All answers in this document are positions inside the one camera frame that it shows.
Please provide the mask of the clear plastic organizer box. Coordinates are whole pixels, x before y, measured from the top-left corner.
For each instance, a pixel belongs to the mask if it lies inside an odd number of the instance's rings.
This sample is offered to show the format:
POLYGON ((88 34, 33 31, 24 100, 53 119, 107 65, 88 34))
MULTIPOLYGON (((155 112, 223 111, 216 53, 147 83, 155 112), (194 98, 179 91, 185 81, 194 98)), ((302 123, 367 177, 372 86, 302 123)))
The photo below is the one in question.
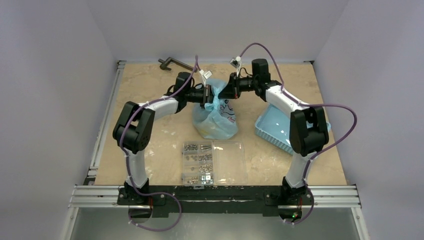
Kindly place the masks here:
POLYGON ((181 180, 186 187, 243 186, 248 183, 242 142, 186 141, 181 153, 181 180))

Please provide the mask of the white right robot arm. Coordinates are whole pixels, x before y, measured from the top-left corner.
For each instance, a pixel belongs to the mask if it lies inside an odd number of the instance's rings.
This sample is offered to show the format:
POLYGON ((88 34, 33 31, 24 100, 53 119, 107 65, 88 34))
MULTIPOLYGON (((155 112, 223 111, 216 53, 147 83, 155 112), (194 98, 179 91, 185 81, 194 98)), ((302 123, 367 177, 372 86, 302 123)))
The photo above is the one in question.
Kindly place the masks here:
POLYGON ((323 150, 329 142, 325 111, 320 106, 303 106, 298 98, 284 89, 281 82, 272 80, 266 59, 252 60, 252 73, 247 77, 240 76, 241 57, 232 58, 229 63, 236 72, 230 74, 227 85, 217 97, 238 99, 243 92, 254 92, 289 117, 289 142, 293 155, 282 180, 280 196, 284 202, 292 204, 306 191, 313 154, 323 150))

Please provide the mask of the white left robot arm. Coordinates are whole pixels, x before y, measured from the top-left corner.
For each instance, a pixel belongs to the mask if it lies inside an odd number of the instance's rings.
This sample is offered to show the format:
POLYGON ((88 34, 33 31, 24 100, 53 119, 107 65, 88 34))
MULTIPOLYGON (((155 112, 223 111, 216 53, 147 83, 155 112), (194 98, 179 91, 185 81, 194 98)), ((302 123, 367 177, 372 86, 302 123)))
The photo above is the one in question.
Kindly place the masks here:
POLYGON ((128 101, 121 110, 112 137, 125 157, 125 183, 132 187, 129 197, 138 205, 146 203, 151 195, 144 151, 151 140, 155 121, 179 113, 187 103, 198 103, 203 107, 214 100, 209 84, 194 84, 194 81, 191 73, 180 72, 163 96, 145 103, 128 101))

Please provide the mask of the aluminium extrusion rail frame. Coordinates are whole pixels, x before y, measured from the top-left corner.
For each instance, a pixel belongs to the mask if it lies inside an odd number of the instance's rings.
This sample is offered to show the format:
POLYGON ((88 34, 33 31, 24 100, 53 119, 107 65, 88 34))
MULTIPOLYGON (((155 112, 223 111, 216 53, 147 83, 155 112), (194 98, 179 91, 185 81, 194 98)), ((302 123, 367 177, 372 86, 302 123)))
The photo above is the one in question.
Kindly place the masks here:
MULTIPOLYGON (((294 93, 309 102, 321 103, 322 96, 310 63, 279 64, 286 83, 294 93)), ((118 206, 118 185, 124 180, 124 164, 118 161, 119 150, 112 143, 112 120, 118 118, 118 107, 130 97, 145 102, 155 97, 162 87, 169 87, 178 72, 187 71, 176 65, 160 70, 156 64, 127 61, 120 66, 112 102, 108 106, 100 143, 95 145, 94 185, 74 188, 60 240, 360 240, 366 230, 356 186, 347 185, 337 148, 318 157, 311 170, 311 190, 316 199, 314 209, 303 222, 290 226, 279 216, 239 213, 183 213, 170 230, 153 232, 128 224, 128 210, 118 206)), ((243 144, 246 179, 249 185, 281 184, 292 156, 255 134, 254 123, 267 108, 267 103, 254 93, 242 94, 234 101, 239 131, 231 141, 243 144)), ((173 157, 183 141, 201 140, 193 127, 188 104, 182 113, 158 120, 146 149, 146 171, 154 185, 177 185, 181 180, 181 159, 173 157)))

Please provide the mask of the light blue printed plastic bag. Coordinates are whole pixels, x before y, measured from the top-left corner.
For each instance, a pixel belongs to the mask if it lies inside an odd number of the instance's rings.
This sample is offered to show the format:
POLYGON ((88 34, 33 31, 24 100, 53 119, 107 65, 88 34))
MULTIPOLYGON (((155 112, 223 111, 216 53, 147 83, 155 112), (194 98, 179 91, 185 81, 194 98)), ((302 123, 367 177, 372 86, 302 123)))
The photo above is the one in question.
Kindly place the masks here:
POLYGON ((228 140, 238 132, 236 113, 229 99, 213 98, 201 107, 195 103, 192 124, 205 139, 228 140))

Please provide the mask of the light blue plastic basket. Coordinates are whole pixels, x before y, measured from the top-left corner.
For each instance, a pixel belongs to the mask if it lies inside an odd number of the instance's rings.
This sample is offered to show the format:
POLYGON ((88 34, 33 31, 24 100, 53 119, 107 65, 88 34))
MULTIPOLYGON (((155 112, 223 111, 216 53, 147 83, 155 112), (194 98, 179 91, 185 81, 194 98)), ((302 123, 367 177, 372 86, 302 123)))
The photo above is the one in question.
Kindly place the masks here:
POLYGON ((323 150, 330 124, 321 106, 296 109, 288 115, 270 104, 255 123, 255 134, 290 155, 302 157, 323 150))

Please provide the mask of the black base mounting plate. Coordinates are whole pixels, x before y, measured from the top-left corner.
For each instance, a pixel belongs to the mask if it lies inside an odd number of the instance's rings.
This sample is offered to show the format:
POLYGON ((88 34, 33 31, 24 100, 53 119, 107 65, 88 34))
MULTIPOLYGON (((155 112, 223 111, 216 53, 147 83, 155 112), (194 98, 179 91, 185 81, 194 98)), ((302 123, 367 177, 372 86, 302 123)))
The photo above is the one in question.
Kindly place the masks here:
POLYGON ((307 190, 302 195, 286 198, 281 186, 205 186, 195 189, 182 185, 147 186, 150 196, 142 196, 123 185, 118 189, 117 205, 130 208, 146 207, 154 218, 166 218, 170 213, 196 214, 261 214, 264 217, 291 218, 302 216, 302 207, 313 204, 307 190))

